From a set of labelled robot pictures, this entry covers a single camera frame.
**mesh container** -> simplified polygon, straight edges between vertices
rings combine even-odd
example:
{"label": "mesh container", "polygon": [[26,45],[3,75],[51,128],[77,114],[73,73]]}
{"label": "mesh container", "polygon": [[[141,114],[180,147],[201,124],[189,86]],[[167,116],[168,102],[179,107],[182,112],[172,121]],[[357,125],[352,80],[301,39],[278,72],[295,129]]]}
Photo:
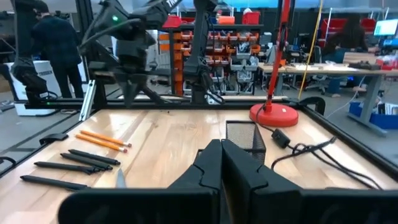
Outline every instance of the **mesh container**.
{"label": "mesh container", "polygon": [[[255,123],[251,121],[227,121],[226,138],[249,153],[253,158],[264,163],[266,145]],[[197,157],[200,156],[202,151],[203,149],[198,151]]]}

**pencil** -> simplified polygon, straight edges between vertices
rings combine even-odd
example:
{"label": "pencil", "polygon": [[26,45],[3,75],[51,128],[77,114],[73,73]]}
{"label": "pencil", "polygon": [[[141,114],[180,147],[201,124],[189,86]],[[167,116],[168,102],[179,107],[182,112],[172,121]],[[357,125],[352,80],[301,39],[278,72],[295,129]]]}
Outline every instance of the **pencil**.
{"label": "pencil", "polygon": [[118,145],[120,145],[120,146],[131,147],[131,143],[122,142],[122,141],[120,141],[120,140],[113,139],[113,138],[107,137],[107,136],[102,135],[102,134],[92,133],[92,132],[84,131],[84,130],[81,130],[80,133],[86,134],[86,135],[91,136],[91,137],[94,137],[94,138],[99,138],[99,139],[101,139],[101,140],[113,142],[113,143],[118,144]]}
{"label": "pencil", "polygon": [[114,150],[119,151],[119,152],[127,152],[127,149],[125,149],[123,147],[119,147],[117,145],[114,145],[114,144],[111,144],[111,143],[108,143],[108,142],[103,142],[103,141],[100,141],[100,140],[97,140],[97,139],[94,139],[94,138],[90,138],[90,137],[84,136],[82,134],[77,134],[76,138],[82,139],[82,140],[85,140],[85,141],[89,141],[91,143],[94,143],[94,144],[97,144],[97,145],[100,145],[100,146],[105,146],[105,147],[108,147],[110,149],[114,149]]}

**wooden table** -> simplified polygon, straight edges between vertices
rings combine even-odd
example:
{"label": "wooden table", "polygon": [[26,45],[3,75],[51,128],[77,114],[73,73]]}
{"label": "wooden table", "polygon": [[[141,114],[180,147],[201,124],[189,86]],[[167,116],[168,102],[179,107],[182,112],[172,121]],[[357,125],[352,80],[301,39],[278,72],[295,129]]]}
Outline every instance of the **wooden table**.
{"label": "wooden table", "polygon": [[[356,60],[359,60],[358,55],[362,55],[363,57],[361,58],[362,60],[370,60],[369,54],[362,54],[362,53],[346,53],[347,55],[345,56],[345,60],[347,62],[354,62]],[[333,66],[334,69],[331,69],[330,66],[327,66],[326,64],[315,64],[315,65],[310,65],[311,67],[318,67],[320,69],[318,70],[312,70],[308,69],[307,73],[308,74],[325,74],[328,76],[369,76],[371,77],[370,82],[368,83],[367,87],[367,92],[366,92],[366,97],[364,100],[364,105],[362,109],[362,113],[360,117],[357,117],[351,113],[348,113],[348,116],[355,121],[367,126],[370,128],[372,131],[374,131],[376,134],[385,137],[387,135],[387,131],[370,123],[369,120],[371,119],[372,111],[373,111],[373,106],[374,102],[378,96],[378,91],[381,86],[382,82],[382,76],[383,75],[392,75],[395,76],[398,74],[398,70],[391,70],[391,71],[386,71],[386,70],[362,70],[362,69],[352,69],[352,70],[347,70],[346,64],[341,64],[341,65],[335,65]],[[263,73],[270,73],[272,72],[272,65],[266,65],[264,63],[259,64],[259,68],[262,70]],[[291,73],[291,74],[303,74],[305,71],[305,66],[301,68],[296,68],[292,65],[286,65],[281,68],[279,68],[278,73]],[[282,89],[283,85],[283,80],[281,78],[278,79],[277,86],[276,86],[276,92],[280,91],[279,89]]]}
{"label": "wooden table", "polygon": [[[192,164],[198,149],[212,139],[226,136],[226,121],[248,121],[248,111],[212,110],[101,110],[68,132],[69,138],[55,142],[16,167],[0,179],[0,223],[57,223],[57,210],[70,192],[55,187],[21,181],[21,175],[36,175],[76,182],[92,187],[113,188],[118,169],[93,175],[37,168],[37,161],[63,162],[60,153],[69,149],[116,158],[121,161],[128,187],[168,187]],[[298,125],[284,128],[292,144],[316,144],[332,135],[307,115],[299,113]],[[88,130],[132,143],[127,153],[76,139],[80,130]],[[265,165],[289,153],[278,148],[269,131],[260,128],[266,144]],[[343,165],[373,178],[385,189],[398,189],[398,184],[374,167],[343,142],[337,140],[325,148]],[[363,188],[341,172],[321,163],[312,155],[303,155],[276,165],[275,171],[304,188],[349,187]]]}

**plug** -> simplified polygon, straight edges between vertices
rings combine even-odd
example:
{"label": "plug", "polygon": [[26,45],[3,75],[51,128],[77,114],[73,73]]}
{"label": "plug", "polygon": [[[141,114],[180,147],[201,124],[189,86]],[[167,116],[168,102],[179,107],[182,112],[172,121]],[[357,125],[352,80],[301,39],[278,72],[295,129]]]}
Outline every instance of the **plug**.
{"label": "plug", "polygon": [[280,129],[275,129],[271,137],[282,149],[285,149],[290,143],[290,139]]}

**black pen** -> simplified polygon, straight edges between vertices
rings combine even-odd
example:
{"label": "black pen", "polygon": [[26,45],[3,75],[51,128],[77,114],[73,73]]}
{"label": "black pen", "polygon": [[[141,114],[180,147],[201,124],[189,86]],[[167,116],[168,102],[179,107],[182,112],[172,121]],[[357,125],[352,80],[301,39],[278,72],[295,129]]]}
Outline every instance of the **black pen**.
{"label": "black pen", "polygon": [[60,187],[60,188],[72,190],[72,191],[84,190],[84,189],[90,188],[84,184],[76,184],[76,183],[71,183],[71,182],[66,182],[66,181],[61,181],[61,180],[48,179],[48,178],[43,178],[43,177],[35,177],[32,175],[23,175],[23,176],[20,176],[20,178],[26,182]]}
{"label": "black pen", "polygon": [[90,154],[88,152],[79,151],[79,150],[76,150],[76,149],[69,149],[69,152],[74,154],[74,155],[83,156],[83,157],[86,157],[86,158],[89,158],[89,159],[94,159],[96,161],[105,162],[107,164],[120,165],[120,162],[117,161],[116,159],[111,159],[111,158],[104,157],[104,156],[97,156],[97,155]]}
{"label": "black pen", "polygon": [[104,162],[100,162],[100,161],[95,161],[92,159],[87,159],[85,157],[82,156],[78,156],[78,155],[73,155],[73,154],[69,154],[69,153],[61,153],[61,156],[63,158],[72,160],[72,161],[76,161],[76,162],[81,162],[83,164],[87,164],[90,166],[95,166],[101,170],[112,170],[113,167],[111,167],[110,165],[104,163]]}
{"label": "black pen", "polygon": [[38,167],[78,171],[78,172],[84,172],[88,175],[100,171],[100,169],[97,167],[59,164],[55,162],[35,162],[34,164],[37,165]]}

